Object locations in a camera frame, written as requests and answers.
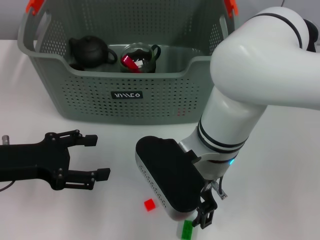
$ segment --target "red object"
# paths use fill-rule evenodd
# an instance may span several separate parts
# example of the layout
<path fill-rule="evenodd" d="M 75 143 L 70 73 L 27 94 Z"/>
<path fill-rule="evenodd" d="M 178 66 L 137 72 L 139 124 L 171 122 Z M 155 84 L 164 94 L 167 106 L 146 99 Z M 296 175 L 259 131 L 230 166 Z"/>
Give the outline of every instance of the red object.
<path fill-rule="evenodd" d="M 155 202 L 152 199 L 145 201 L 144 206 L 145 206 L 145 209 L 147 210 L 147 212 L 150 212 L 151 210 L 156 208 Z"/>
<path fill-rule="evenodd" d="M 128 56 L 124 55 L 121 59 L 121 63 L 126 66 L 128 69 L 130 69 L 133 73 L 141 73 L 138 66 L 135 64 L 135 62 Z"/>
<path fill-rule="evenodd" d="M 235 15 L 238 16 L 239 12 L 236 0 L 224 0 L 224 4 L 228 12 L 229 18 L 232 18 L 232 10 L 234 10 Z"/>
<path fill-rule="evenodd" d="M 30 0 L 26 6 L 25 12 L 28 13 L 29 9 L 33 8 L 32 15 L 35 16 L 42 7 L 42 4 L 44 4 L 44 1 L 45 0 Z"/>

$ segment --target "teapot handle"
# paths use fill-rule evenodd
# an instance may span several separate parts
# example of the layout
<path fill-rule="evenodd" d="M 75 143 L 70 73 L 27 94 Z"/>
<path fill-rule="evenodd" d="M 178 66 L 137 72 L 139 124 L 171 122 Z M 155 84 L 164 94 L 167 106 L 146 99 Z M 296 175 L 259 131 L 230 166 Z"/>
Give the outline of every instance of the teapot handle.
<path fill-rule="evenodd" d="M 109 48 L 106 52 L 107 52 L 106 62 L 107 62 L 108 64 L 115 64 L 115 63 L 118 61 L 118 56 L 117 56 L 117 54 L 115 53 L 115 51 L 113 51 L 113 50 L 111 50 L 111 49 Z M 112 54 L 113 60 L 112 60 L 112 59 L 109 59 L 109 53 Z"/>
<path fill-rule="evenodd" d="M 155 44 L 151 47 L 151 49 L 153 50 L 153 52 L 157 49 L 156 55 L 154 56 L 155 60 L 157 60 L 161 55 L 161 48 L 157 44 Z"/>

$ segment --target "white table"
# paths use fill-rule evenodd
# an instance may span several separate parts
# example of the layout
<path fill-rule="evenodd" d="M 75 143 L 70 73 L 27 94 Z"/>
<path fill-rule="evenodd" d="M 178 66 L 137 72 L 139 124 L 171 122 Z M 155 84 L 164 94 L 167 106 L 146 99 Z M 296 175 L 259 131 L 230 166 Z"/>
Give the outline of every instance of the white table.
<path fill-rule="evenodd" d="M 135 145 L 148 135 L 180 141 L 195 126 L 64 119 L 16 41 L 1 40 L 0 135 L 10 135 L 12 144 L 31 144 L 47 132 L 79 129 L 84 135 L 97 134 L 96 147 L 70 148 L 70 169 L 111 168 L 111 174 L 93 191 L 54 191 L 43 180 L 17 181 L 0 192 L 0 239 L 179 239 L 182 224 L 171 220 L 162 206 L 149 213 L 144 208 L 144 201 L 156 196 L 138 170 Z M 319 239 L 319 149 L 320 111 L 268 107 L 223 179 L 229 197 L 222 202 L 214 195 L 214 223 L 204 230 L 195 228 L 193 239 Z"/>

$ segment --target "green toy block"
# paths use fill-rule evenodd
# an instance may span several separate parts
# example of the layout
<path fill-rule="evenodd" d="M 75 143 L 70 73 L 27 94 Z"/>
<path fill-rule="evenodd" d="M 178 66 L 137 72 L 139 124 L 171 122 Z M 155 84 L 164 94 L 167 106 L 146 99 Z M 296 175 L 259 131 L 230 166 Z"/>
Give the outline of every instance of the green toy block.
<path fill-rule="evenodd" d="M 181 240 L 191 240 L 192 230 L 192 221 L 185 220 L 183 224 Z"/>

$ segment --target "white wall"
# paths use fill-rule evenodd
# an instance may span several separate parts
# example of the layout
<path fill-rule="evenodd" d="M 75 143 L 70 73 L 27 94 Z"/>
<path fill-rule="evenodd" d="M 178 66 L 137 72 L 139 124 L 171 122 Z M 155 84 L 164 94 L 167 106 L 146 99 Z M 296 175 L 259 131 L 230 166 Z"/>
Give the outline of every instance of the white wall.
<path fill-rule="evenodd" d="M 0 39 L 17 39 L 21 18 L 28 2 L 29 0 L 0 0 Z M 282 0 L 236 0 L 236 2 L 239 8 L 239 24 L 243 24 L 265 8 L 280 6 Z M 320 26 L 320 0 L 285 0 L 284 6 Z"/>

